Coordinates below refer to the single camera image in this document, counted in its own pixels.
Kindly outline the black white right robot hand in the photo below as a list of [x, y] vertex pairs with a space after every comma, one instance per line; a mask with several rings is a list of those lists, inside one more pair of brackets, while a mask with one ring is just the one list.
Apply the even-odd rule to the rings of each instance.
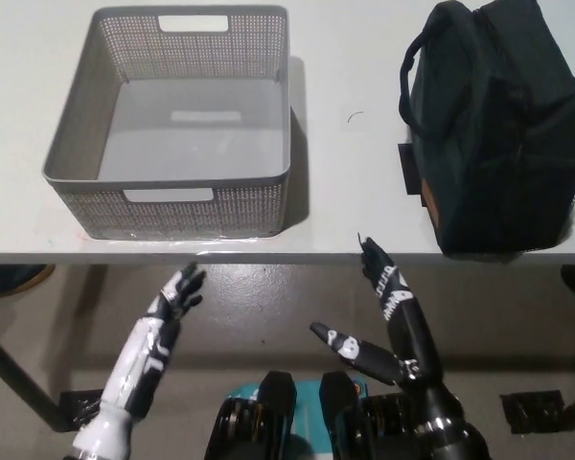
[[391, 256], [372, 238], [360, 242], [362, 272], [379, 301], [391, 348], [341, 333], [321, 322], [310, 330], [352, 369], [397, 385], [410, 399], [415, 426], [432, 429], [466, 422], [444, 384], [444, 371], [418, 298]]

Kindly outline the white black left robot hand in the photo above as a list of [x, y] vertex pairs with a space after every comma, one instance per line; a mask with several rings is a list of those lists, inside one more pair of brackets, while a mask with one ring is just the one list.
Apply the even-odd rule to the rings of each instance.
[[99, 411], [77, 433], [68, 459], [128, 459], [132, 431], [153, 402], [181, 332], [200, 304], [206, 272], [196, 263], [177, 270], [134, 324], [103, 389]]

